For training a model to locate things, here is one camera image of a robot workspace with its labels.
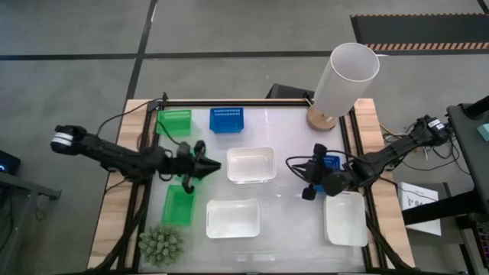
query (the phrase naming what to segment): green basket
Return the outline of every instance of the green basket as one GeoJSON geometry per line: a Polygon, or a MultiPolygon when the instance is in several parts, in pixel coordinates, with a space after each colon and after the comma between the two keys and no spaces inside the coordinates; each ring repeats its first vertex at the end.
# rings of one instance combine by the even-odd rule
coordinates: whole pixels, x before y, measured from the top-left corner
{"type": "Polygon", "coordinates": [[[195,191],[192,194],[187,194],[182,186],[168,186],[161,223],[164,225],[190,226],[195,194],[195,191]]]}
{"type": "Polygon", "coordinates": [[[192,129],[192,110],[159,111],[156,132],[166,135],[160,122],[172,137],[189,136],[192,129]]]}

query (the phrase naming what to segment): blue basket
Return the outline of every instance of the blue basket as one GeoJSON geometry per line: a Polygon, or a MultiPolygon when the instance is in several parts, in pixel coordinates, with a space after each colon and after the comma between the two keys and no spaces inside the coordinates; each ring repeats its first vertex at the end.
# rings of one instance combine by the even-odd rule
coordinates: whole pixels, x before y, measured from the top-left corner
{"type": "Polygon", "coordinates": [[[214,133],[239,133],[244,127],[243,108],[211,108],[209,128],[214,133]]]}
{"type": "MultiPolygon", "coordinates": [[[[338,156],[324,157],[324,164],[331,169],[340,170],[341,168],[340,159],[338,156]]],[[[322,188],[322,186],[320,186],[319,184],[314,186],[314,190],[318,192],[324,192],[324,188],[322,188]]]]}

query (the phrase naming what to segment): black metal frame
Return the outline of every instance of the black metal frame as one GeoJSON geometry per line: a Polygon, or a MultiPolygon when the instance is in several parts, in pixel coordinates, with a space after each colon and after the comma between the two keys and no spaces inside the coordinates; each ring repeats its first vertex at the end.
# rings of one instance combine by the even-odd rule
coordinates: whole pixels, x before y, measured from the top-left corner
{"type": "MultiPolygon", "coordinates": [[[[361,156],[364,154],[364,148],[361,143],[360,129],[358,128],[357,115],[355,113],[355,107],[353,107],[350,112],[351,128],[353,129],[353,138],[355,139],[355,144],[357,148],[357,155],[361,156]]],[[[372,193],[371,186],[366,186],[364,188],[365,198],[367,200],[368,213],[371,215],[375,226],[380,228],[379,221],[377,217],[377,210],[375,208],[374,194],[372,193]]],[[[382,247],[379,245],[378,241],[375,241],[375,247],[377,248],[377,258],[379,260],[379,265],[381,268],[387,268],[387,260],[382,247]]]]}
{"type": "MultiPolygon", "coordinates": [[[[309,107],[309,104],[306,101],[287,101],[287,100],[273,100],[273,99],[263,99],[263,101],[246,101],[246,99],[243,100],[215,100],[215,101],[199,101],[199,100],[176,100],[176,101],[171,101],[164,99],[162,101],[156,101],[152,102],[147,106],[147,111],[146,115],[144,118],[144,125],[143,125],[143,131],[141,133],[141,141],[139,146],[140,147],[145,147],[148,145],[148,138],[151,135],[151,132],[153,133],[153,138],[152,138],[152,144],[151,146],[157,146],[157,142],[159,139],[159,134],[155,131],[156,130],[156,125],[154,126],[153,129],[150,129],[151,127],[151,119],[153,118],[154,111],[162,111],[166,107],[203,107],[203,106],[209,106],[209,107],[215,107],[215,106],[304,106],[304,107],[309,107]]],[[[355,110],[352,109],[350,111],[350,118],[351,118],[351,126],[353,128],[353,133],[354,133],[354,139],[355,139],[355,145],[357,148],[358,154],[363,154],[363,150],[361,147],[361,140],[360,140],[360,134],[358,130],[358,124],[356,121],[355,117],[355,110]]],[[[341,117],[339,119],[339,126],[341,127],[342,130],[342,139],[343,139],[343,145],[345,147],[345,152],[346,153],[351,153],[351,148],[350,148],[350,139],[348,136],[348,131],[346,128],[346,122],[345,118],[341,117]]],[[[145,185],[144,187],[144,194],[143,194],[143,199],[141,201],[141,206],[140,208],[147,206],[149,203],[149,198],[151,194],[151,180],[148,180],[146,183],[142,183],[145,185]]],[[[130,228],[130,224],[133,221],[133,216],[134,216],[134,211],[136,209],[136,198],[138,197],[138,190],[139,190],[139,185],[134,184],[131,189],[131,195],[129,197],[129,205],[128,205],[128,213],[126,215],[126,221],[125,221],[125,228],[124,232],[126,232],[130,228]]],[[[368,203],[368,211],[372,215],[372,218],[374,219],[374,222],[378,226],[378,220],[377,220],[377,213],[375,210],[375,204],[373,203],[373,194],[370,192],[367,192],[366,198],[368,203]]],[[[144,231],[144,226],[146,223],[146,213],[144,214],[144,217],[142,218],[141,222],[138,225],[138,235],[144,231]]],[[[128,244],[126,243],[122,253],[119,255],[118,259],[118,264],[116,267],[117,271],[128,271],[131,273],[138,273],[138,265],[139,261],[141,259],[141,254],[139,250],[137,249],[139,243],[139,238],[136,239],[135,245],[134,245],[134,256],[132,259],[132,265],[131,268],[125,268],[125,259],[127,257],[127,249],[128,249],[128,244]]],[[[377,251],[381,251],[380,247],[377,245],[377,251]]],[[[364,265],[366,270],[370,270],[372,268],[372,259],[371,259],[371,253],[369,250],[368,245],[366,247],[362,248],[362,254],[364,258],[364,265]]],[[[384,259],[385,263],[385,255],[380,252],[378,254],[379,257],[379,262],[382,263],[382,258],[384,259]]],[[[387,268],[387,264],[384,266],[381,265],[381,268],[387,268]]]]}
{"type": "MultiPolygon", "coordinates": [[[[480,50],[374,50],[376,54],[390,56],[425,56],[453,54],[488,54],[480,50]]],[[[290,51],[236,51],[236,52],[187,52],[187,53],[79,53],[79,54],[9,54],[0,55],[0,61],[56,61],[56,60],[137,60],[141,71],[142,60],[188,60],[232,58],[281,58],[281,57],[330,57],[332,50],[290,51]]]]}

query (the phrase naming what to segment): white cylinder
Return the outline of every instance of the white cylinder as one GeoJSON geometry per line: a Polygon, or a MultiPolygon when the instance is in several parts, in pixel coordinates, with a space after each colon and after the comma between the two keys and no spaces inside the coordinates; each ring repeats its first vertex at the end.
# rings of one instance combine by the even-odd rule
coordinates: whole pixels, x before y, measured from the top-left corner
{"type": "Polygon", "coordinates": [[[346,115],[379,67],[377,55],[368,47],[356,43],[337,46],[314,93],[314,106],[328,117],[346,115]]]}

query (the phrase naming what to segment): black and orange striped mat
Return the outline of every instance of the black and orange striped mat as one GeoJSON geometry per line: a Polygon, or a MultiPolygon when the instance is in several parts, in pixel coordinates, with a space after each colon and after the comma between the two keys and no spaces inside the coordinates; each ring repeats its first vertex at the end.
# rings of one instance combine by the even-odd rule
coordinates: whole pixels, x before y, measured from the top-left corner
{"type": "Polygon", "coordinates": [[[485,14],[352,15],[358,43],[372,50],[484,50],[489,52],[485,14]]]}

